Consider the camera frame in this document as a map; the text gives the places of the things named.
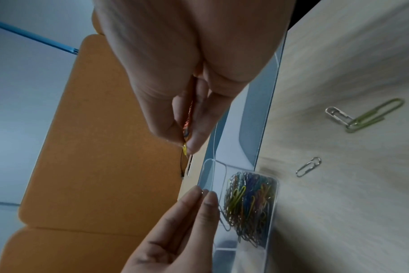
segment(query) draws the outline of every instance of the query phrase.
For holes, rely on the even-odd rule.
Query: hand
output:
[[[193,187],[159,220],[122,273],[212,272],[218,221],[217,195]]]
[[[295,0],[94,0],[151,132],[197,152],[270,60]]]

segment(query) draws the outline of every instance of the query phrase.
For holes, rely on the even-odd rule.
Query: blue paper clip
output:
[[[381,108],[386,107],[389,104],[392,103],[397,103],[394,107],[390,108],[389,110],[385,111],[382,114],[378,114],[378,112],[381,110]],[[404,105],[405,101],[401,98],[393,98],[391,100],[386,101],[383,104],[378,105],[376,108],[366,112],[363,115],[360,115],[359,117],[353,119],[352,121],[350,121],[345,127],[346,127],[346,131],[348,133],[354,133],[360,129],[366,128],[368,126],[371,126],[372,124],[375,124],[377,122],[383,121],[384,120],[384,116],[387,115],[390,112],[395,111],[396,109],[398,109],[399,107],[401,107],[402,105]]]

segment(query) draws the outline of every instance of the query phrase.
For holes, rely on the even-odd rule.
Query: paper clip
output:
[[[377,115],[378,111],[380,111],[381,108],[386,107],[387,105],[392,104],[392,103],[398,103],[398,104],[396,104],[394,107],[390,108],[389,110],[385,111],[384,113]],[[346,131],[348,133],[354,133],[360,129],[371,126],[372,124],[383,121],[385,115],[395,111],[396,109],[404,105],[404,103],[405,101],[401,98],[393,98],[391,100],[388,100],[385,103],[378,105],[376,108],[350,121],[346,125]]]
[[[309,173],[310,171],[312,171],[313,169],[315,169],[316,167],[318,167],[320,164],[321,164],[321,158],[314,157],[308,163],[306,163],[305,165],[300,167],[299,170],[296,171],[296,176],[297,177],[302,177],[302,176],[306,175],[307,173]],[[299,172],[302,171],[303,169],[305,169],[306,167],[308,167],[309,165],[311,165],[311,166],[303,174],[299,175]]]
[[[345,126],[348,126],[348,123],[346,123],[343,119],[340,118],[343,117],[346,120],[349,120],[350,122],[353,121],[353,118],[349,115],[347,115],[346,113],[344,113],[343,111],[339,110],[336,107],[327,107],[325,110],[326,114],[330,115],[332,118],[336,119],[337,121],[343,123]]]

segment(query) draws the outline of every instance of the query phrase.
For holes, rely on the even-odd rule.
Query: desk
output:
[[[354,134],[325,114],[396,97]],[[288,32],[256,171],[281,182],[268,272],[409,272],[409,1],[322,0]]]

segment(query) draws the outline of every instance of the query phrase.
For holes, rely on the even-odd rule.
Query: plastic container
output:
[[[203,163],[199,184],[205,185],[205,189],[216,192],[219,205],[223,208],[224,196],[229,186],[230,177],[238,172],[258,174],[273,180],[275,185],[275,197],[269,201],[271,217],[268,220],[267,232],[262,239],[262,243],[259,246],[254,246],[243,239],[239,241],[239,237],[234,228],[231,228],[230,231],[226,231],[229,224],[225,218],[221,216],[213,241],[213,273],[261,273],[264,272],[266,266],[269,236],[274,220],[279,188],[277,179],[257,172],[229,166],[214,159],[208,159]]]

